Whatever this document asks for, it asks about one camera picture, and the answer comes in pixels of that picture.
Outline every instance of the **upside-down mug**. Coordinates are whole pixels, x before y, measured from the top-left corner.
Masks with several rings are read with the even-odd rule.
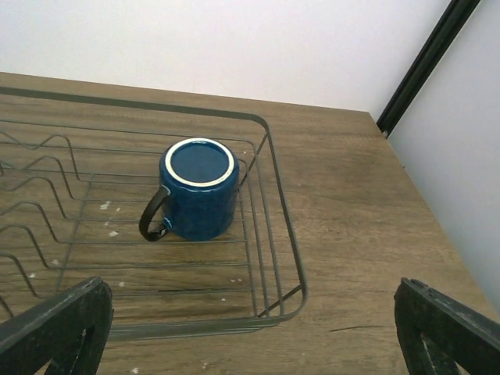
[[[159,160],[159,188],[142,213],[139,231],[148,241],[168,232],[191,241],[208,241],[232,223],[240,168],[234,153],[208,138],[189,138],[170,146]],[[149,230],[162,210],[162,222]]]

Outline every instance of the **dish rack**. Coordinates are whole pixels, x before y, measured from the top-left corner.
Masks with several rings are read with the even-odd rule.
[[[112,288],[110,341],[236,334],[296,316],[307,288],[260,116],[0,87],[0,322],[88,277]],[[190,137],[237,155],[230,229],[142,239],[158,161]]]

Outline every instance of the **white paint chip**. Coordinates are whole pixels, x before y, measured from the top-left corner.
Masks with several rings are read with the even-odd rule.
[[[106,201],[106,203],[104,205],[101,205],[101,209],[108,209],[110,204],[111,204],[111,201]]]

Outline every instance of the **white panel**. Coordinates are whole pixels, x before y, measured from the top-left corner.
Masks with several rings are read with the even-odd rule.
[[[3,0],[0,70],[370,111],[449,0]]]
[[[478,5],[390,142],[500,312],[498,20],[500,2]]]

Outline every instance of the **mug rim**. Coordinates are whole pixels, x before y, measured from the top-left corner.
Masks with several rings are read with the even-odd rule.
[[[189,180],[186,180],[185,178],[179,176],[175,172],[175,170],[173,170],[172,156],[173,156],[174,152],[177,151],[180,147],[187,145],[189,143],[194,143],[194,142],[207,142],[207,143],[211,143],[211,144],[217,146],[218,148],[222,149],[225,152],[227,159],[228,159],[228,162],[229,162],[228,163],[229,165],[227,166],[226,172],[224,172],[220,177],[216,178],[215,180],[206,181],[206,182],[189,181]],[[222,143],[220,143],[218,141],[214,141],[213,139],[208,139],[208,138],[203,138],[203,137],[188,138],[188,139],[184,139],[183,141],[177,142],[175,145],[173,145],[172,147],[169,148],[169,150],[167,151],[167,153],[165,155],[165,167],[166,167],[166,170],[168,171],[168,173],[170,174],[170,176],[172,176],[175,180],[181,182],[182,184],[186,184],[186,185],[189,185],[189,186],[192,186],[195,188],[209,188],[209,187],[215,186],[217,184],[220,184],[221,182],[224,182],[225,180],[227,180],[227,178],[229,178],[229,176],[233,173],[233,170],[234,170],[234,157],[233,157],[233,154],[231,153],[231,151],[229,151],[229,148],[227,148],[226,146],[224,146]]]

